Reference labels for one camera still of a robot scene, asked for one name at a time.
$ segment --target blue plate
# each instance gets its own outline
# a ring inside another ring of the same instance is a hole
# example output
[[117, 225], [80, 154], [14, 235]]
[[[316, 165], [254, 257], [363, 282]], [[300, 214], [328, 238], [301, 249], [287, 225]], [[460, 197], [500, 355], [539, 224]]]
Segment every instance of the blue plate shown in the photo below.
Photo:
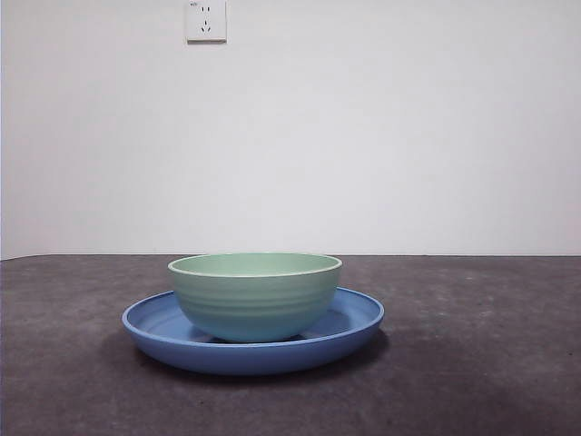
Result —
[[172, 291], [127, 308], [123, 325], [154, 359], [184, 370], [264, 375], [306, 370], [344, 357], [367, 342], [383, 306], [360, 292], [337, 288], [327, 313], [284, 342], [231, 343], [202, 332], [183, 315]]

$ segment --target tableware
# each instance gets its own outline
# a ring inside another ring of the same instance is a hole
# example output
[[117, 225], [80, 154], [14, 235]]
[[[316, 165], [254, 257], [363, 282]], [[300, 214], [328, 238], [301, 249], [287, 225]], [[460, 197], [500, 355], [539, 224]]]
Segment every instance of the tableware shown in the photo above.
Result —
[[303, 253], [206, 254], [168, 265], [178, 303], [203, 331], [237, 342], [289, 338], [317, 321], [342, 262]]
[[383, 319], [383, 306], [360, 292], [338, 288], [326, 313], [285, 342], [227, 343], [192, 325], [174, 292], [127, 308], [123, 325], [144, 353], [171, 366], [223, 375], [305, 370], [344, 357], [364, 345]]

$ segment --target wall socket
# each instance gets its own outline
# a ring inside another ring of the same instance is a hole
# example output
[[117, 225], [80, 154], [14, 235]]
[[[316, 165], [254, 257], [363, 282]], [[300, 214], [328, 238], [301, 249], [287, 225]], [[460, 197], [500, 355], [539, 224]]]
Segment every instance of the wall socket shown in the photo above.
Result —
[[226, 42], [226, 0], [190, 0], [185, 6], [188, 43]]

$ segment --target green bowl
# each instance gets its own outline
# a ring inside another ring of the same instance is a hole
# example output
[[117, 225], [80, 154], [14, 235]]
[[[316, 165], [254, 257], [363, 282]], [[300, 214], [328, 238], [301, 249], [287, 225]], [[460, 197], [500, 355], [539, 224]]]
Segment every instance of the green bowl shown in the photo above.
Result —
[[233, 342], [290, 338], [315, 323], [333, 299], [342, 262], [301, 253], [186, 257], [168, 265], [186, 317]]

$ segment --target table surface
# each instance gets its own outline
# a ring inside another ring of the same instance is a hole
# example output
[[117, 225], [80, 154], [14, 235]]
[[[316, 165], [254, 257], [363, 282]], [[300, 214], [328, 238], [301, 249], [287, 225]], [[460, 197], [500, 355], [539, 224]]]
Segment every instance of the table surface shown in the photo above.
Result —
[[581, 258], [340, 256], [381, 330], [305, 372], [185, 372], [120, 316], [180, 255], [2, 262], [2, 430], [13, 435], [581, 434]]

